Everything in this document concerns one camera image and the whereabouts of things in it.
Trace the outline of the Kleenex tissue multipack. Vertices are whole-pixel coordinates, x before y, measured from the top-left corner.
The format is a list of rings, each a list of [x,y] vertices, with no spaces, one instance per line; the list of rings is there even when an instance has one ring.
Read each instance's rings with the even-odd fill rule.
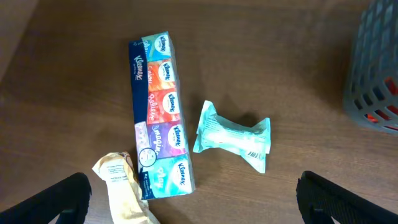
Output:
[[[190,194],[195,180],[169,33],[131,41],[129,65],[142,198]]]

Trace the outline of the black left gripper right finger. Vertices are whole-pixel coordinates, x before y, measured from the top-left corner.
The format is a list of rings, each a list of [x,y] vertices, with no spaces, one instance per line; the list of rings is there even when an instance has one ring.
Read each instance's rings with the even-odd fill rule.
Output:
[[[298,179],[296,198],[305,223],[397,223],[396,213],[309,170]]]

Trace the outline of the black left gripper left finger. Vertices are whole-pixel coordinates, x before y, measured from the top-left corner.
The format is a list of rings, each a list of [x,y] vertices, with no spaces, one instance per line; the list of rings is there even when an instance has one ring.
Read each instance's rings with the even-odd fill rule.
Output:
[[[92,191],[87,176],[75,173],[36,195],[1,212],[1,223],[83,224]]]

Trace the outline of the San Remo spaghetti packet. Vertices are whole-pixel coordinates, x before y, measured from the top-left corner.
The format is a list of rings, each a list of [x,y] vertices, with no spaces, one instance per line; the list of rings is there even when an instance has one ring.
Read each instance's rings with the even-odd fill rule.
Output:
[[[370,127],[397,134],[397,79],[383,78],[363,95],[366,104],[364,119]]]

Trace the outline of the grey plastic basket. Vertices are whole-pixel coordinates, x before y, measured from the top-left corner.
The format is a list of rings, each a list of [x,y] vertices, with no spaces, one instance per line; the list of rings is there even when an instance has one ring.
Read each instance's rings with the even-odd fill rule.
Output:
[[[397,0],[373,1],[361,14],[343,94],[344,111],[357,124],[374,129],[363,117],[363,95],[387,77],[397,79]]]

